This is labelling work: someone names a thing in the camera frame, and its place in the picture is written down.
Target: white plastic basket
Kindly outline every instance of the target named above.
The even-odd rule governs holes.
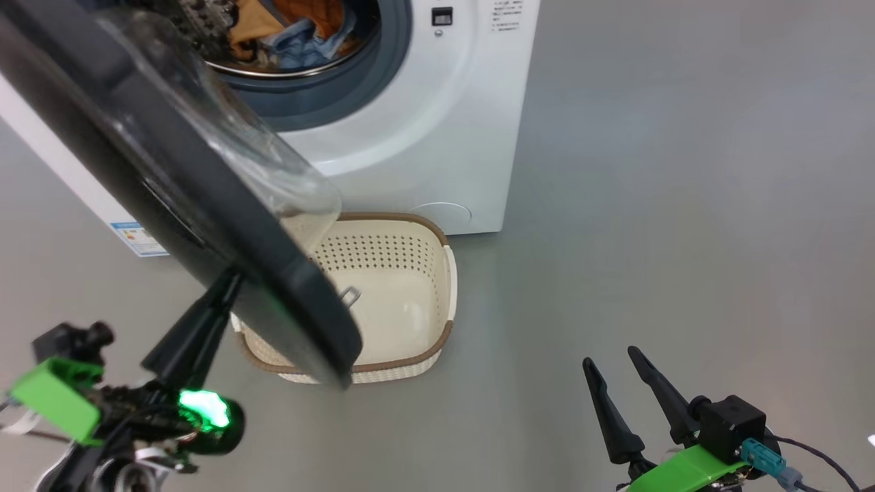
[[[339,291],[361,297],[350,311],[363,348],[353,383],[419,376],[434,365],[456,314],[456,261],[446,236],[411,214],[344,214],[312,261]],[[257,367],[295,383],[317,383],[235,316],[244,354]]]

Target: metal hook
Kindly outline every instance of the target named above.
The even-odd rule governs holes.
[[[347,300],[347,294],[353,294],[353,297]],[[355,301],[359,300],[361,297],[361,291],[356,289],[354,286],[350,285],[343,292],[340,293],[340,300],[346,304],[346,307],[353,307]]]

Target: green bracket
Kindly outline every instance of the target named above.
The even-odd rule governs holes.
[[[92,439],[101,423],[101,411],[82,396],[100,380],[103,367],[51,357],[16,381],[10,394],[55,424],[83,446],[100,446]]]
[[[703,447],[693,446],[633,481],[629,492],[695,492],[744,465],[726,465]]]

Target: blue connector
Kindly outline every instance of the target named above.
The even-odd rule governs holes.
[[[787,466],[787,460],[756,439],[745,439],[741,443],[741,460],[759,471],[774,477],[789,492],[797,490],[796,483],[802,482],[802,474]]]
[[[741,443],[741,460],[769,476],[777,477],[787,467],[787,460],[756,439]]]

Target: button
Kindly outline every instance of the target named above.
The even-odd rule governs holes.
[[[431,25],[452,25],[452,7],[431,9]]]

